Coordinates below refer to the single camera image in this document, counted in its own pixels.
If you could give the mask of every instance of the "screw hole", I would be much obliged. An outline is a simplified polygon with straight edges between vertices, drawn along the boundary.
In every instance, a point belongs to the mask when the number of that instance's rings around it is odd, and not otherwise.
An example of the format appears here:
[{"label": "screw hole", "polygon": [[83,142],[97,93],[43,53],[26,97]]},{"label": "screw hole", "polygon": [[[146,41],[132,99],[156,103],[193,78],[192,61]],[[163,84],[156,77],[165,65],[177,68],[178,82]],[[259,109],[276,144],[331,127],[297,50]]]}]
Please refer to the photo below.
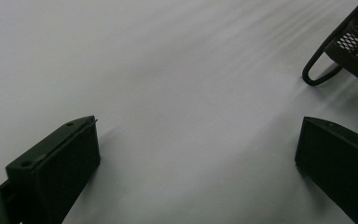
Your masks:
[{"label": "screw hole", "polygon": [[23,161],[23,162],[21,163],[21,167],[27,167],[27,166],[30,166],[31,164],[32,164],[31,161]]}]

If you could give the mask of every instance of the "white surface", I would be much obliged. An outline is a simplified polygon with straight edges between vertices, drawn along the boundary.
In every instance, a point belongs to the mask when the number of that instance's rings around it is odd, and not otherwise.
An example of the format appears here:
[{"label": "white surface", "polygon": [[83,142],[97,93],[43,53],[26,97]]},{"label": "white surface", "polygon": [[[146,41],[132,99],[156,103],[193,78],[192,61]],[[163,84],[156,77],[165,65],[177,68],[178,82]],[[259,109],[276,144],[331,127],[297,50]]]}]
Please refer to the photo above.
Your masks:
[{"label": "white surface", "polygon": [[357,4],[0,0],[0,183],[95,115],[102,164],[65,223],[351,223],[294,156],[304,116],[358,132],[357,79],[300,78]]}]

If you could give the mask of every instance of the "metal mesh basket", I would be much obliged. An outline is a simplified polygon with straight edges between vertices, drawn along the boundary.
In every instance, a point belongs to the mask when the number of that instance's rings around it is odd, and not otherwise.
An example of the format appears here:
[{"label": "metal mesh basket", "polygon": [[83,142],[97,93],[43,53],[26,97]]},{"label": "metal mesh basket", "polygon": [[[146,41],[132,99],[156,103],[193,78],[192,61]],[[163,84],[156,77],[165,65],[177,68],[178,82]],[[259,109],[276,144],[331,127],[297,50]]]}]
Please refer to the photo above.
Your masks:
[{"label": "metal mesh basket", "polygon": [[[323,53],[335,61],[337,67],[312,80],[309,76],[310,69]],[[342,68],[358,77],[358,7],[318,48],[304,68],[303,78],[309,85],[316,86],[335,76]]]}]

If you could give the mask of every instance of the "white table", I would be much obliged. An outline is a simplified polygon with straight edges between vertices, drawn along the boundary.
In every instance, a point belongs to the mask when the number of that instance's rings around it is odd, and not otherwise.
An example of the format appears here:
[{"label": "white table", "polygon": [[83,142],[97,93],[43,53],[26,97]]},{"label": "white table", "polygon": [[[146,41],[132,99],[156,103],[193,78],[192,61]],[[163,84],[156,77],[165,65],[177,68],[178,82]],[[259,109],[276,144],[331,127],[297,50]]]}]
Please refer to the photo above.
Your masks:
[{"label": "white table", "polygon": [[300,78],[357,4],[0,1],[0,183],[95,115],[102,163],[64,223],[352,223],[294,157],[304,116],[358,132],[358,79]]}]

